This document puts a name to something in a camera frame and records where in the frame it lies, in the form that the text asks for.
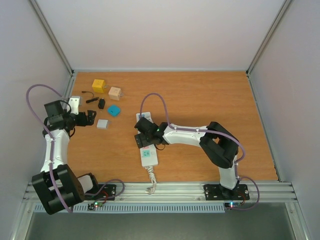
small gray block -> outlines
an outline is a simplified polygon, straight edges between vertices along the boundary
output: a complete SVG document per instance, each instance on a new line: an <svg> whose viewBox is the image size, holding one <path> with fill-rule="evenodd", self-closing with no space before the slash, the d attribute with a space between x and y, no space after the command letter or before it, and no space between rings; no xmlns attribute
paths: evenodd
<svg viewBox="0 0 320 240"><path fill-rule="evenodd" d="M109 121L108 121L108 120L106 120L106 119L99 119L96 127L97 127L98 129L107 129L107 128L108 128L108 124L109 124Z"/></svg>

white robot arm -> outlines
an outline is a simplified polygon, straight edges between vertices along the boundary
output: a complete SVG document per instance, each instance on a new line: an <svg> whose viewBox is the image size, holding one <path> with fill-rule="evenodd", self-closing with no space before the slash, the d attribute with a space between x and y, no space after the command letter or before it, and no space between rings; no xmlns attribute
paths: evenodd
<svg viewBox="0 0 320 240"><path fill-rule="evenodd" d="M67 105L64 110L61 102ZM46 152L43 167L39 174L32 177L32 185L48 214L54 214L63 210L57 193L52 189L53 183L50 178L50 163L54 179L60 180L62 186L59 192L68 207L81 203L85 200L85 193L92 189L98 190L98 183L93 174L88 173L76 177L68 166L67 149L70 138L73 136L76 126L93 125L97 112L88 110L79 112L81 105L80 96L72 96L68 102L57 100L44 105L48 117L44 124L49 129L52 137L44 130L42 132L46 141Z"/></svg>
<svg viewBox="0 0 320 240"><path fill-rule="evenodd" d="M228 192L228 190L234 190L238 184L235 169L238 145L227 137L207 132L208 130L218 131L235 138L219 123L211 122L208 126L189 127L175 124L169 126L167 122L162 122L158 126L141 117L134 127L140 132L134 136L138 148L152 144L187 144L201 147L212 163L217 165L221 187ZM213 140L216 138L219 138L218 143Z"/></svg>

gray surface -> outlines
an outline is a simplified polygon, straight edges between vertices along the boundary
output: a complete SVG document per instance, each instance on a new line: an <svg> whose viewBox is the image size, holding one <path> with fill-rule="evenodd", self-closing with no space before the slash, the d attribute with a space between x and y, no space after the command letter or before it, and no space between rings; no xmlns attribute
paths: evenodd
<svg viewBox="0 0 320 240"><path fill-rule="evenodd" d="M292 240L284 203L227 213L34 213L27 240Z"/></svg>
<svg viewBox="0 0 320 240"><path fill-rule="evenodd" d="M26 104L33 84L48 84L61 93L68 72L27 0L0 4L0 208L5 219L0 239L7 240L31 176L40 171L45 151L42 128ZM43 104L57 99L54 93L34 89L31 103L41 118Z"/></svg>
<svg viewBox="0 0 320 240"><path fill-rule="evenodd" d="M320 1L295 0L251 73L281 178L320 239Z"/></svg>
<svg viewBox="0 0 320 240"><path fill-rule="evenodd" d="M284 0L37 0L75 70L246 70Z"/></svg>

blue block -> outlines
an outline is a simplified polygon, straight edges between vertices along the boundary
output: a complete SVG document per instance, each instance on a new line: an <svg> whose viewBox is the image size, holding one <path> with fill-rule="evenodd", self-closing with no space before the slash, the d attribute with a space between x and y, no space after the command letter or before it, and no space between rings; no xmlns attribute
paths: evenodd
<svg viewBox="0 0 320 240"><path fill-rule="evenodd" d="M112 116L116 117L121 112L121 109L119 107L117 107L116 105L111 105L107 109L107 111L108 111L109 114L111 114Z"/></svg>

beige cube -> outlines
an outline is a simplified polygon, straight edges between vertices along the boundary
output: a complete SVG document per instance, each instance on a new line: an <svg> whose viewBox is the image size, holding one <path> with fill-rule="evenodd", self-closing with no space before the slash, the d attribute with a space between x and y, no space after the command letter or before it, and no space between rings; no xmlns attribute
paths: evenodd
<svg viewBox="0 0 320 240"><path fill-rule="evenodd" d="M109 98L113 100L120 100L122 96L121 88L112 86L109 91Z"/></svg>

